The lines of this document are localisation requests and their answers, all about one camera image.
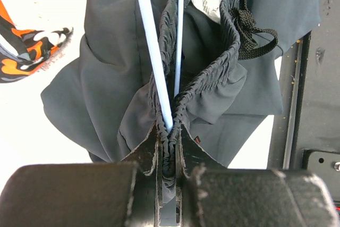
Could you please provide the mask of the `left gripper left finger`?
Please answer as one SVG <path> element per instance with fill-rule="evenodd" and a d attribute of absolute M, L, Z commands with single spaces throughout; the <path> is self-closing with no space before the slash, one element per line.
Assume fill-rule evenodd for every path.
<path fill-rule="evenodd" d="M 1 193 L 1 226 L 159 226 L 156 126 L 117 163 L 27 165 Z"/>

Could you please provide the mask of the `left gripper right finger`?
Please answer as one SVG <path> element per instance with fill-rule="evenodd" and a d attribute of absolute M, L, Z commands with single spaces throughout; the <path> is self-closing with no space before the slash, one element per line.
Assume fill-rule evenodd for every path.
<path fill-rule="evenodd" d="M 176 143 L 181 226 L 339 226 L 320 177 L 300 170 L 227 169 L 186 127 Z"/>

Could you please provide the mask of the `blue wire hanger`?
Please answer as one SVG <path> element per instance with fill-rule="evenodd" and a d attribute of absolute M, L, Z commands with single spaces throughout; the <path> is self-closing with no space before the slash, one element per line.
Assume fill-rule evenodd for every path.
<path fill-rule="evenodd" d="M 173 118 L 171 106 L 168 99 L 165 75 L 161 61 L 160 49 L 157 41 L 156 27 L 154 16 L 151 13 L 151 0 L 138 0 L 139 9 L 146 35 L 152 70 L 154 72 L 158 98 L 160 101 L 161 111 L 167 132 L 173 128 Z M 182 36 L 183 36 L 183 12 L 184 0 L 177 0 L 177 35 L 176 35 L 176 59 L 175 59 L 175 79 L 174 79 L 174 96 L 180 91 L 181 79 L 181 62 L 182 62 Z"/>

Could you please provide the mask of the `dark navy shorts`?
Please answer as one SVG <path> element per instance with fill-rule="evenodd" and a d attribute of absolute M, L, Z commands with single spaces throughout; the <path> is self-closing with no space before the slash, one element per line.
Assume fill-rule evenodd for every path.
<path fill-rule="evenodd" d="M 138 0 L 87 0 L 80 56 L 41 93 L 44 112 L 94 162 L 118 162 L 153 125 L 164 145 L 162 226 L 175 226 L 174 153 L 184 125 L 228 166 L 281 114 L 274 62 L 320 20 L 319 0 L 184 0 L 181 89 L 174 95 L 177 0 L 151 0 L 174 127 L 167 132 Z"/>

